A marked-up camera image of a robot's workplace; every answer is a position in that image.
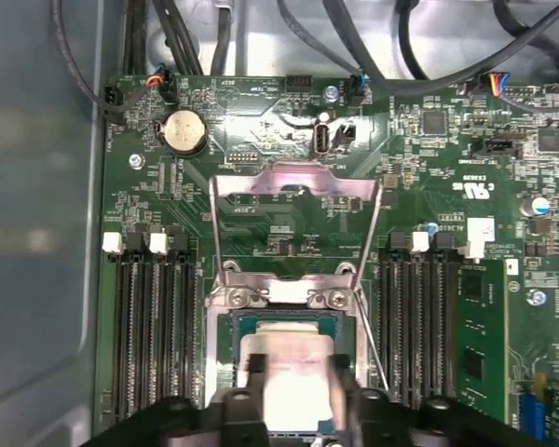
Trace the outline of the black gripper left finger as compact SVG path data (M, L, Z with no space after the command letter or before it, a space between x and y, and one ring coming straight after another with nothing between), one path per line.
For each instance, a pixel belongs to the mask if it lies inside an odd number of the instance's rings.
M165 398L85 442L87 446L267 446L267 355L252 354L247 384L224 388L204 409Z

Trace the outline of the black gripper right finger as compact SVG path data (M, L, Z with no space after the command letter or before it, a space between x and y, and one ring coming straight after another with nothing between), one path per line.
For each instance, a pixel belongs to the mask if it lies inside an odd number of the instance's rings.
M344 446L540 446L541 441L455 399L433 396L416 410L376 388L360 386L346 354L328 358L328 379L337 386L332 406Z

